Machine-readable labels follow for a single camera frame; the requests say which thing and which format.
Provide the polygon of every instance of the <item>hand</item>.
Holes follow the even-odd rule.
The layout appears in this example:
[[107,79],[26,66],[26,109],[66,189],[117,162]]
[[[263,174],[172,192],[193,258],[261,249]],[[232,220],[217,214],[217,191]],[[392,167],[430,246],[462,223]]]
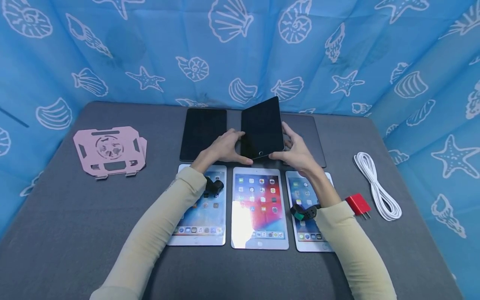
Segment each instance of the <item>hand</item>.
[[283,160],[288,165],[294,167],[300,175],[304,177],[314,170],[318,171],[318,169],[322,169],[310,154],[303,138],[295,133],[285,122],[282,122],[282,128],[283,133],[288,135],[291,140],[285,141],[285,146],[290,148],[290,151],[273,152],[268,157],[270,159]]
[[235,152],[235,144],[245,134],[243,131],[230,129],[217,139],[207,149],[203,150],[192,163],[191,167],[200,173],[205,171],[216,161],[238,162],[252,165],[253,161]]

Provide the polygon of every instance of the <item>person's right hand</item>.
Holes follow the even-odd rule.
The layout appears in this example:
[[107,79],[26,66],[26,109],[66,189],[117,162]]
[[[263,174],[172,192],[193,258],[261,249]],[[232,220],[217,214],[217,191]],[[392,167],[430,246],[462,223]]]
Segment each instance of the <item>person's right hand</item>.
[[290,151],[273,152],[268,157],[270,159],[283,160],[291,167],[294,167],[300,175],[306,177],[306,174],[312,171],[312,169],[318,169],[318,164],[310,154],[303,138],[295,133],[285,122],[282,122],[282,128],[283,132],[291,140],[285,141],[285,146],[290,148]]

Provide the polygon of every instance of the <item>table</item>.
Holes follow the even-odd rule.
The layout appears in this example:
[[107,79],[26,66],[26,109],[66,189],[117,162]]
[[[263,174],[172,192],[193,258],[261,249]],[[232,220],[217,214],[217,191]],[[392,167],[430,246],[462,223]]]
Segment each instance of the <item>table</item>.
[[[187,108],[92,102],[45,169],[0,243],[2,299],[87,299],[117,259],[131,229],[177,173]],[[399,299],[461,299],[450,271],[385,148],[367,118],[313,115],[327,168],[341,198],[360,192],[373,208],[358,221],[390,273]],[[240,129],[240,111],[228,110]],[[135,177],[97,182],[84,173],[72,140],[77,130],[132,126],[147,139],[147,165]],[[375,161],[381,184],[403,216],[394,222],[375,211],[366,179],[352,158]],[[228,165],[227,238],[222,247],[167,247],[152,272],[144,299],[351,299],[334,253],[296,250],[287,217],[287,251],[230,246],[231,180]],[[286,169],[279,162],[254,167]],[[287,189],[284,201],[288,206]]]

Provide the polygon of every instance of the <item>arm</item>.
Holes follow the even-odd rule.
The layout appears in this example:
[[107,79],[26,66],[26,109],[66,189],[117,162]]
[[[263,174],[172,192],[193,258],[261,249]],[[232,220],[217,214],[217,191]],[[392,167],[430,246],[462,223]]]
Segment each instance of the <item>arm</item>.
[[251,165],[251,159],[235,153],[235,142],[244,132],[231,129],[206,150],[190,167],[180,171],[170,186],[144,213],[128,236],[103,285],[90,300],[141,299],[153,266],[181,216],[205,190],[203,173],[214,162],[236,161]]
[[315,222],[334,249],[356,300],[393,300],[395,290],[390,275],[375,246],[358,224],[350,206],[342,201],[323,169],[315,162],[302,137],[286,123],[283,129],[291,141],[287,152],[274,152],[312,184],[320,201]]

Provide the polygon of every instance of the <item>red charger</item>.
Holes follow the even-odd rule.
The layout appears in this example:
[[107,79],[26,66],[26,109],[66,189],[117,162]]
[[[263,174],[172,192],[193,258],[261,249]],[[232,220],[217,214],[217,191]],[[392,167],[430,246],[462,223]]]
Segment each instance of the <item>red charger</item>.
[[355,215],[357,216],[362,215],[365,218],[365,220],[367,219],[365,214],[367,214],[369,218],[372,218],[368,214],[368,212],[371,210],[370,205],[368,205],[368,203],[365,201],[365,199],[361,194],[352,195],[350,197],[347,197],[345,200],[350,205]]

